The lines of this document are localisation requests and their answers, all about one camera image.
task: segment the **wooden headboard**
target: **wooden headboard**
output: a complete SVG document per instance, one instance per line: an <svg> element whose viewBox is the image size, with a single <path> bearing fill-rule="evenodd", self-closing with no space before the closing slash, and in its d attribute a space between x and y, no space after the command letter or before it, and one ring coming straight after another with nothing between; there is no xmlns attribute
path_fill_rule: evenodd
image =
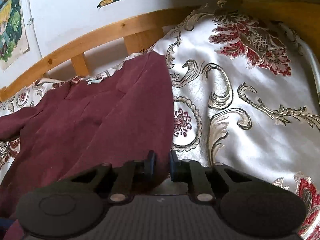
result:
<svg viewBox="0 0 320 240"><path fill-rule="evenodd" d="M265 20L283 21L297 31L313 49L318 59L320 58L320 4L297 1L243 1L242 7L252 16ZM179 24L193 9L185 7L155 11L89 32L50 53L8 87L0 89L0 101L7 100L52 68L69 59L77 75L89 75L84 52L109 41L123 37L128 54L147 49L164 36L163 26Z"/></svg>

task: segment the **anime character poster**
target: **anime character poster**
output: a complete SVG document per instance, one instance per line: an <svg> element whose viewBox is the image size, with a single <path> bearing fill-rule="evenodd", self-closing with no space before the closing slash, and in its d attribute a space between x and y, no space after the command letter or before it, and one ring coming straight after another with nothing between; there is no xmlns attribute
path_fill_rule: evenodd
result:
<svg viewBox="0 0 320 240"><path fill-rule="evenodd" d="M7 69L28 48L21 0L0 0L0 68Z"/></svg>

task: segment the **maroon cloth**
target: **maroon cloth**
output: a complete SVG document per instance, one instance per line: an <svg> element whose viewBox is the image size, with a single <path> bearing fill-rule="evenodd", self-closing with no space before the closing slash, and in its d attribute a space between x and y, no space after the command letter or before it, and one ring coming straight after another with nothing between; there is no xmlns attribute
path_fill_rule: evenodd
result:
<svg viewBox="0 0 320 240"><path fill-rule="evenodd" d="M122 166L157 153L166 178L173 138L173 96L163 56L150 52L124 63L101 83L48 91L35 107L0 118L0 140L20 134L20 153L0 186L0 216L24 193L100 163Z"/></svg>

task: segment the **wooden slat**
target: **wooden slat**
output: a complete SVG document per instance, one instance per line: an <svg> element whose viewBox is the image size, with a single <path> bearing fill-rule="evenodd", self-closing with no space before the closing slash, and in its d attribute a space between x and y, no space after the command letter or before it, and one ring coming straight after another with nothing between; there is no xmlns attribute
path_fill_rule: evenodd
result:
<svg viewBox="0 0 320 240"><path fill-rule="evenodd" d="M0 101L1 102L4 102L9 98L6 95L6 91L5 90L6 90L6 87L3 87L3 88L0 89Z"/></svg>
<svg viewBox="0 0 320 240"><path fill-rule="evenodd" d="M5 95L7 98L14 95L23 87L30 85L40 78L42 74L89 49L135 33L178 24L182 22L193 9L195 8L184 7L150 12L89 32L60 47L35 63L6 88Z"/></svg>
<svg viewBox="0 0 320 240"><path fill-rule="evenodd" d="M84 53L81 53L75 57L72 57L71 62L72 62L73 68L76 71L77 76L88 76L89 75L89 70L88 70L86 62L85 62Z"/></svg>
<svg viewBox="0 0 320 240"><path fill-rule="evenodd" d="M147 30L124 37L128 54L144 52L164 36L162 28Z"/></svg>

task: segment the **cable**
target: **cable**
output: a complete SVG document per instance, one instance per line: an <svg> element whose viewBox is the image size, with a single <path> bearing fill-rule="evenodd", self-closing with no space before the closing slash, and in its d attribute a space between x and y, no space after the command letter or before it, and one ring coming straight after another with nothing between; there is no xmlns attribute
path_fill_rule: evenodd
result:
<svg viewBox="0 0 320 240"><path fill-rule="evenodd" d="M38 61L42 59L42 54L41 54L41 51L40 51L40 47L39 47L39 43L38 43L38 39L37 39L37 36L36 36L36 31L35 31L35 28L34 28L34 25L33 25L33 17L32 17L32 14L31 14L31 8L30 8L30 0L26 0L27 2L27 10L28 10L28 26L31 27L32 29L32 34L33 34L33 38L34 40L36 41L36 49L37 49L37 54L38 54Z"/></svg>

